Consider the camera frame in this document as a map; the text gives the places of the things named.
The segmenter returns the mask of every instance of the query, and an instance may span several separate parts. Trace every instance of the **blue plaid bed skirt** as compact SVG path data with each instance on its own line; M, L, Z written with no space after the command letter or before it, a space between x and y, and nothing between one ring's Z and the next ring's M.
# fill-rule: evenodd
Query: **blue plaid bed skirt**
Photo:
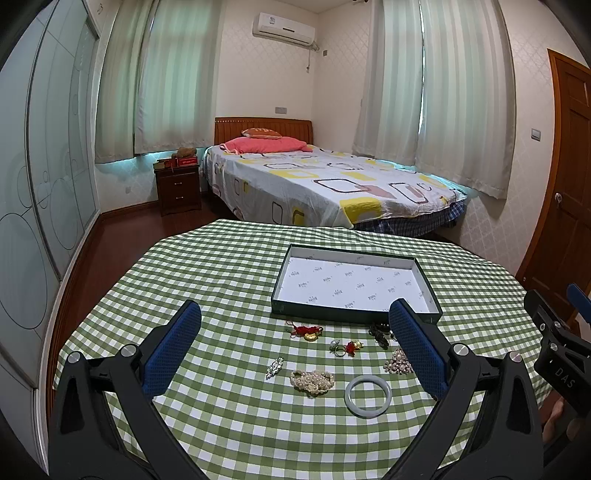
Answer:
M414 218L386 218L356 223L354 230L362 232L387 233L389 235L423 236L437 228L455 224L455 220L466 210L464 202L454 202L439 212L427 213Z

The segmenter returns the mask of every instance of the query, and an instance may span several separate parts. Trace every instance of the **bed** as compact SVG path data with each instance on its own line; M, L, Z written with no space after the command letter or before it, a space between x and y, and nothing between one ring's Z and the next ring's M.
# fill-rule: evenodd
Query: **bed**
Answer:
M252 127L298 138L313 152L232 155L220 147ZM420 236L454 222L465 209L466 195L437 177L314 147L310 121L217 118L215 142L204 172L240 220Z
M504 268L453 244L340 228L302 228L218 220L152 247L109 291L60 352L54 385L68 354L114 355L168 322L185 299L203 311L200 333L165 395L154 404L189 455L211 480L381 478L410 444L434 401L415 375L387 374L384 352L359 325L322 323L315 342L291 338L286 318L271 314L270 297L291 244L416 257L443 310L441 331L478 355L520 351L538 403L550 390L534 371L541 335L522 308L525 291ZM296 323L314 325L301 320ZM359 339L355 357L336 358L332 339ZM282 371L266 381L278 356ZM290 385L301 368L335 374L315 400ZM394 400L372 420L350 414L345 386L360 374L385 379ZM371 387L353 391L358 406L381 405ZM109 395L126 447L141 455L115 396ZM474 396L446 462L457 459L475 421Z

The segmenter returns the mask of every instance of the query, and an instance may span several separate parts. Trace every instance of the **sliding wardrobe door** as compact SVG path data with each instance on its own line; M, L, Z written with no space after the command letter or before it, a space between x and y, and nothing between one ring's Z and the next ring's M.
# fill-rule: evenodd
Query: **sliding wardrobe door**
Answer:
M96 38L88 24L84 24L74 58L70 83L70 111L68 129L70 138L70 165L74 195L84 230L96 212L95 198L90 185L90 163L86 131L87 93L90 85L90 65Z
M10 375L29 387L37 386L42 338L59 287L33 209L24 128L29 80L47 22L48 12L42 13L0 71L0 357L11 366ZM9 396L22 392L1 378L0 385Z
M31 85L29 153L35 211L55 274L66 273L95 201L86 146L86 93L95 37L82 0L60 0Z

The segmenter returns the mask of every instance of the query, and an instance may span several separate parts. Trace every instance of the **wooden door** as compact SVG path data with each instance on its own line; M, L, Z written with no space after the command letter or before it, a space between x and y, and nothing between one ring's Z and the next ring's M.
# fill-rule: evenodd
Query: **wooden door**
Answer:
M566 288L591 287L591 70L549 50L556 121L544 204L517 279L578 331Z

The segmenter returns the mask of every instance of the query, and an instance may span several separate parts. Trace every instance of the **drawer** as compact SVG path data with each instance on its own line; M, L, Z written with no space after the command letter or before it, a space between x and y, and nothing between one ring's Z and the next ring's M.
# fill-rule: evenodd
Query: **drawer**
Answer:
M159 178L158 195L165 210L195 205L199 202L199 177L189 173Z
M181 190L189 193L191 190L199 191L199 177L197 173L186 173L184 175L173 175L158 179L160 191L165 195L176 195Z

